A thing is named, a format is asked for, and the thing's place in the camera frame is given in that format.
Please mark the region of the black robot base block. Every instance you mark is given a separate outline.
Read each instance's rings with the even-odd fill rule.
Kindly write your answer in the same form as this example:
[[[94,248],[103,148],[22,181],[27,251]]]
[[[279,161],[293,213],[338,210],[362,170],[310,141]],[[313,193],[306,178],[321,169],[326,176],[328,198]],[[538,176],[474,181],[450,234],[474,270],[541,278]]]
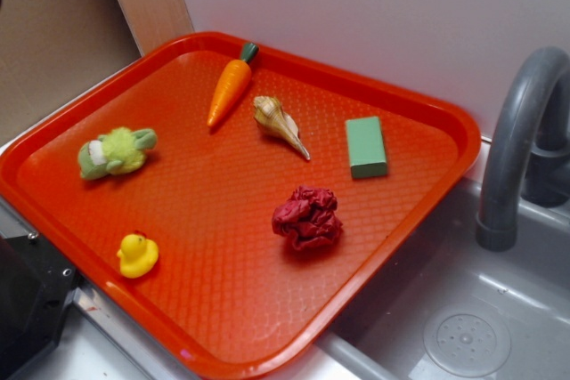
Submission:
[[[1,377],[14,379],[59,345],[78,283],[46,237],[1,239]]]

